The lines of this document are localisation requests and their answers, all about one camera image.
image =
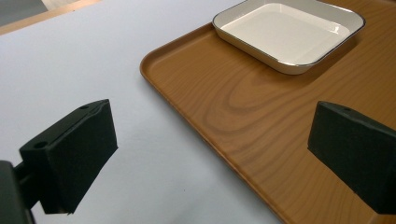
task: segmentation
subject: black foam pad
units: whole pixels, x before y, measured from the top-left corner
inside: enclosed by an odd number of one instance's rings
[[[108,100],[81,106],[21,149],[26,167],[39,178],[39,200],[47,214],[74,213],[117,150]]]
[[[342,105],[319,102],[309,150],[378,214],[396,214],[396,132]]]

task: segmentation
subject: white dish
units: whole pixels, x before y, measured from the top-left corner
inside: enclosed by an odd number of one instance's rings
[[[355,12],[314,0],[247,0],[213,20],[221,38],[290,75],[318,63],[364,23]]]

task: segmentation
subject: wood grain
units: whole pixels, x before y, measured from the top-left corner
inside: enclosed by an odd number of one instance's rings
[[[303,75],[279,74],[211,24],[151,52],[141,72],[286,223],[396,223],[307,149],[317,101],[396,129],[396,4],[331,3],[360,13],[366,27]]]
[[[48,20],[48,19],[51,19],[56,16],[60,16],[67,12],[72,12],[79,8],[86,7],[86,6],[92,5],[92,4],[100,2],[100,1],[101,0],[78,0],[77,2],[70,3],[70,4],[62,6],[62,7],[57,7],[53,10],[35,15],[33,17],[29,17],[29,18],[26,18],[21,21],[12,22],[8,25],[4,25],[4,26],[0,27],[0,35],[4,35],[4,34],[10,33],[10,32],[19,30],[26,26],[30,26],[35,23]]]

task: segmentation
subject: white table surface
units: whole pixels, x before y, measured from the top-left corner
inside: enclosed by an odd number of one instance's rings
[[[103,0],[0,35],[0,160],[87,103],[109,99],[119,149],[56,223],[280,223],[140,74],[150,51],[239,0]]]

